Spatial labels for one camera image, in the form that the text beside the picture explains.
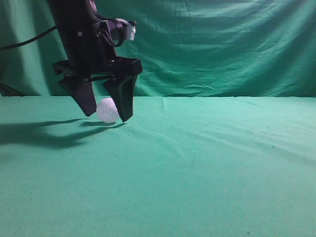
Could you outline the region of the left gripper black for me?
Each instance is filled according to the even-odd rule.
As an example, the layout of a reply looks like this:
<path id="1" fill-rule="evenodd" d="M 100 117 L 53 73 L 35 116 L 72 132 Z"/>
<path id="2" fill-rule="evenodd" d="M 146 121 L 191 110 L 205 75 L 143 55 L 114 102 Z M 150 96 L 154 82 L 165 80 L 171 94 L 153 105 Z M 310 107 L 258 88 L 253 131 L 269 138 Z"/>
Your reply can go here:
<path id="1" fill-rule="evenodd" d="M 133 116 L 136 76 L 142 73 L 143 67 L 140 59 L 117 56 L 115 48 L 126 40 L 112 40 L 108 22 L 113 21 L 120 30 L 122 25 L 117 18 L 106 18 L 98 13 L 93 0 L 50 0 L 48 6 L 70 70 L 83 77 L 92 74 L 119 75 L 104 82 L 103 87 L 113 99 L 120 119 L 129 120 Z M 64 77 L 58 84 L 87 117 L 96 112 L 92 82 Z"/>

